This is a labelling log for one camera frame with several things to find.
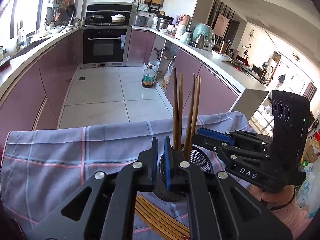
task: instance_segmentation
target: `kitchen sink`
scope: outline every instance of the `kitchen sink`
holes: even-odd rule
[[[48,37],[46,39],[35,41],[35,42],[29,44],[28,46],[26,46],[23,49],[19,50],[13,57],[11,57],[11,59],[14,59],[16,57],[19,57],[21,55],[26,54],[28,51],[32,50],[33,48],[35,48],[36,46],[40,45],[42,42],[44,42],[44,41],[46,41],[47,39],[50,39],[50,38],[51,37]]]

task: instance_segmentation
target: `white countertop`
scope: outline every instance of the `white countertop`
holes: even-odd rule
[[[48,36],[37,38],[34,37],[31,39],[31,42],[35,42],[41,39],[47,39],[46,41],[42,42],[35,48],[28,51],[26,54],[23,54],[19,57],[11,59],[10,66],[7,67],[5,70],[0,72],[0,98],[3,96],[5,91],[8,89],[10,84],[19,76],[19,74],[30,64],[32,63],[37,57],[39,57],[42,53],[44,53],[47,49],[51,46],[65,38],[66,36],[70,35],[77,31],[77,29],[73,29],[71,31],[65,33],[57,33],[57,34],[50,34]]]
[[[235,67],[231,66],[229,63],[225,63],[213,58],[212,53],[203,49],[195,49],[189,45],[182,44],[178,39],[175,39],[171,35],[166,35],[159,32],[156,29],[152,29],[149,27],[138,27],[132,26],[133,30],[145,30],[156,33],[157,35],[169,40],[170,42],[176,44],[180,48],[184,49],[194,57],[198,58],[206,65],[208,65],[214,72],[227,80],[230,84],[232,84],[237,90],[241,93],[245,89],[253,89],[253,90],[267,90],[265,86],[263,86],[258,80],[247,76],[245,73],[237,70]]]

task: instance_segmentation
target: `wooden chopstick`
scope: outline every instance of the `wooden chopstick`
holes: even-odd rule
[[[190,232],[189,228],[182,225],[178,221],[176,221],[174,218],[168,216],[165,212],[163,212],[161,209],[157,208],[155,205],[153,205],[150,201],[145,199],[143,196],[138,195],[137,196],[137,202],[141,205],[144,205],[144,207],[154,214],[154,217],[158,217],[157,219],[163,222],[166,222],[171,227],[175,228],[178,232],[180,232],[182,235],[187,236],[190,238]]]
[[[154,231],[156,231],[165,240],[178,240],[174,236],[170,235],[167,231],[163,230],[160,226],[158,226],[157,223],[153,222],[150,219],[150,217],[147,214],[145,214],[137,205],[135,206],[135,211],[137,212],[139,217],[141,217],[142,220],[148,224],[148,226],[150,226]]]
[[[173,68],[173,149],[178,149],[178,87],[177,87],[177,70]]]
[[[190,104],[190,110],[189,110],[189,116],[188,116],[188,124],[187,124],[187,130],[186,135],[184,139],[183,144],[183,155],[185,160],[188,160],[188,152],[189,152],[189,144],[191,140],[191,124],[192,124],[192,115],[193,115],[193,104],[195,101],[195,88],[196,88],[196,74],[193,73],[192,77],[192,90],[191,90],[191,104]]]
[[[171,236],[175,237],[176,239],[182,240],[183,234],[181,234],[175,228],[171,227],[168,223],[161,221],[161,219],[157,215],[155,215],[154,212],[148,211],[148,209],[145,206],[143,206],[142,204],[137,202],[136,205],[149,217],[149,219],[150,219],[149,222],[151,222],[151,221],[154,222],[160,228],[162,228],[164,231],[168,232]]]
[[[177,149],[181,149],[181,134],[182,134],[182,110],[183,110],[183,74],[180,74],[180,86],[179,86],[179,108],[178,108],[178,139]]]
[[[198,76],[197,94],[196,94],[196,100],[194,103],[193,114],[192,114],[191,135],[193,135],[196,131],[198,109],[199,109],[199,98],[200,98],[200,86],[201,86],[201,76]],[[186,157],[187,161],[189,160],[191,150],[192,150],[192,140],[190,140],[189,146],[188,146],[188,153],[187,153],[187,157]]]

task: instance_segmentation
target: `pink cabinet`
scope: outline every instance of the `pink cabinet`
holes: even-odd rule
[[[44,90],[57,120],[76,71],[73,48],[68,37],[51,48],[38,61]]]
[[[45,98],[38,62],[31,63],[17,79],[1,98],[0,155],[9,131],[32,130]]]
[[[39,119],[34,127],[35,130],[54,130],[58,126],[58,121],[54,116],[48,99],[46,98],[43,107],[39,112]]]
[[[143,63],[145,61],[149,36],[149,31],[132,30],[127,62]]]
[[[144,63],[146,65],[149,63],[151,52],[153,50],[153,44],[155,43],[155,39],[156,39],[156,34],[150,32],[148,43],[147,43],[147,50],[144,56]]]
[[[180,82],[180,73],[183,73],[183,106],[185,106],[185,103],[192,89],[192,75],[193,73],[195,73],[196,77],[198,76],[201,63],[197,61],[194,57],[180,49],[174,62],[174,66],[177,69],[178,90]],[[165,96],[173,106],[173,79],[170,79],[168,83]]]
[[[201,90],[198,115],[226,113],[230,110],[238,95],[204,65],[199,71],[201,75]],[[183,109],[184,116],[188,115],[191,97]]]

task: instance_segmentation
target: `cabinet handle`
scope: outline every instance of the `cabinet handle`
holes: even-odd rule
[[[95,40],[121,40],[121,37],[119,37],[119,38],[95,38],[95,39],[88,38],[88,41],[95,41]]]

